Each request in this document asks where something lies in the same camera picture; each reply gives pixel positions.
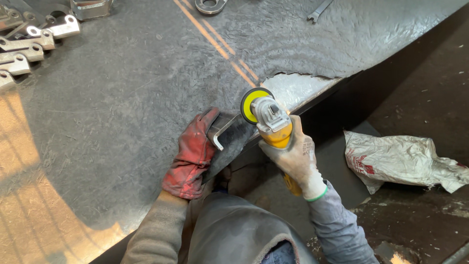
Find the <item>green glove cuff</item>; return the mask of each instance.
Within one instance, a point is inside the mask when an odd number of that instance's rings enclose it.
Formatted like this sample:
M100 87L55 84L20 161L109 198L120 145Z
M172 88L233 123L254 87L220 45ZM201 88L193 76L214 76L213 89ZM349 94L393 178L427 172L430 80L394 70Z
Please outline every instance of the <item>green glove cuff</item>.
M321 197L323 197L326 193L327 193L327 185L326 185L326 187L325 187L324 192L323 192L320 196L318 196L318 197L316 197L316 198L314 198L314 199L306 199L306 201L308 201L308 202L314 202L314 201L320 199Z

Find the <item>person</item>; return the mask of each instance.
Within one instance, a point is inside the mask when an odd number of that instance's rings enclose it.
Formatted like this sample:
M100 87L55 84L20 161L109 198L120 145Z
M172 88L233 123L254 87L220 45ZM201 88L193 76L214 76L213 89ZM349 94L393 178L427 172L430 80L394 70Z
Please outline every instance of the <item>person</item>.
M179 137L179 153L162 182L162 191L135 235L122 264L178 263L189 201L202 196L201 173L210 166L215 147L206 132L219 114L212 107L197 115ZM314 142L303 134L299 116L286 148L263 140L259 146L301 187L310 221L329 263L377 264L373 250L330 182L316 168ZM280 217L225 192L208 195L190 241L190 264L317 263L297 231Z

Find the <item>workbench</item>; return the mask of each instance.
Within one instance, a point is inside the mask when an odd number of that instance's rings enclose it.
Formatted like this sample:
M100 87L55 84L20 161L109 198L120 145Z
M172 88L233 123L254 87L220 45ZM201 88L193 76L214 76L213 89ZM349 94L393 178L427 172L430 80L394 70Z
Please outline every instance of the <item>workbench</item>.
M138 228L209 106L268 88L295 113L396 53L467 1L116 1L0 96L2 263L88 263ZM254 139L238 122L204 179Z

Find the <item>welding glove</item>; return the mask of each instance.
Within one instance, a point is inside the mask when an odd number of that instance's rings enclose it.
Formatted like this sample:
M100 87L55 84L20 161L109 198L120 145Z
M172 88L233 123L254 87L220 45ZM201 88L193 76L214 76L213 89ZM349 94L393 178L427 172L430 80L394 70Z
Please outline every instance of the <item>welding glove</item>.
M313 139L303 134L299 116L290 115L290 118L293 131L286 148L272 147L264 140L259 142L259 147L284 173L298 183L303 197L312 202L327 192L327 185L316 167Z
M208 169L216 151L206 134L219 114L218 108L210 107L197 115L181 134L179 153L163 178L165 191L188 200L202 196L201 173Z

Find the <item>grinding disc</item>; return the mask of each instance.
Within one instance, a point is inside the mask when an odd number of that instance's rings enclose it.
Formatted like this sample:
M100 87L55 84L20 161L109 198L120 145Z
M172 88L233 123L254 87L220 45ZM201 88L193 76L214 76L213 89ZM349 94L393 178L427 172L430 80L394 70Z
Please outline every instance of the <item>grinding disc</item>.
M250 124L257 124L256 117L252 114L251 103L259 97L272 96L273 94L262 87L256 87L249 90L241 99L241 116Z

